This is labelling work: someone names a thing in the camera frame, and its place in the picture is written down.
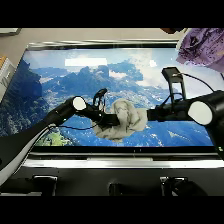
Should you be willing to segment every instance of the purple fabric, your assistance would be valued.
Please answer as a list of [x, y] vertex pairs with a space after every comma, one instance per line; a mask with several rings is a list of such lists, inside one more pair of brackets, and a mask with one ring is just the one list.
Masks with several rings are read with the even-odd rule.
[[192, 28], [181, 44], [177, 61], [224, 72], [224, 28]]

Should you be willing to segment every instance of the white circular cap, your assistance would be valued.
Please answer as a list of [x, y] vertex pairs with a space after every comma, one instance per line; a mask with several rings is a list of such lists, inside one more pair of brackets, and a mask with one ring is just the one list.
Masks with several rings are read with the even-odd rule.
[[201, 125], [210, 124], [213, 118], [210, 107], [201, 101], [191, 104], [188, 115]]
[[86, 108], [86, 102], [82, 97], [75, 97], [73, 100], [73, 106], [76, 110], [83, 110]]

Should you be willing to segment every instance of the screen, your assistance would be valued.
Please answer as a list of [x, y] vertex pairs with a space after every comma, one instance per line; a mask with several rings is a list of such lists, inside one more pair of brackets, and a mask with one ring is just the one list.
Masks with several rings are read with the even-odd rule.
[[[169, 96], [162, 75], [165, 67], [224, 89], [221, 75], [205, 67], [176, 62], [174, 48], [116, 48], [25, 51], [0, 105], [0, 136], [25, 130], [43, 119], [56, 106], [73, 96], [92, 104], [97, 91], [107, 88], [106, 111], [124, 98], [136, 108], [155, 108]], [[184, 77], [187, 98], [209, 94], [203, 83]], [[87, 118], [73, 116], [63, 125], [88, 128]], [[78, 131], [54, 128], [37, 146], [212, 146], [204, 127], [194, 122], [148, 122], [123, 142], [98, 138], [93, 129]]]

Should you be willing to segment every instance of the crumpled cloth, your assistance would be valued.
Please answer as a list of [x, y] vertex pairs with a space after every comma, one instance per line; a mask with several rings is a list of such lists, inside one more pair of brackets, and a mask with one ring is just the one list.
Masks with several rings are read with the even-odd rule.
[[192, 28], [184, 37], [176, 60], [224, 72], [224, 28]]
[[120, 125], [112, 127], [97, 125], [93, 129], [99, 138], [122, 142], [123, 138], [132, 135], [135, 131], [143, 131], [148, 122], [146, 109], [135, 108], [130, 101], [122, 98], [112, 104], [111, 113], [117, 114]]

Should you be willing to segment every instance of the table surface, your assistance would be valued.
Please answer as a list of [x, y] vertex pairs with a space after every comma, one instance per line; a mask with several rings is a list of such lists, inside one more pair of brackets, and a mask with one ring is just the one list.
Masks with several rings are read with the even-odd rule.
[[[164, 67], [177, 67], [208, 82], [215, 90], [224, 90], [218, 72], [181, 65], [175, 61], [176, 56], [175, 48], [26, 51], [0, 105], [0, 136], [30, 127], [71, 96], [81, 95], [91, 103], [94, 94], [105, 87], [109, 90], [107, 111], [118, 98], [128, 99], [136, 107], [154, 108], [169, 95], [168, 84], [161, 74]], [[187, 98], [210, 93], [203, 83], [188, 77], [184, 81]], [[177, 92], [180, 90], [180, 86], [175, 88]], [[87, 118], [73, 116], [64, 125], [85, 128], [91, 123]], [[54, 129], [37, 145], [157, 147], [212, 143], [206, 130], [194, 122], [150, 122], [143, 132], [136, 132], [119, 144], [96, 137], [91, 129], [61, 128]]]

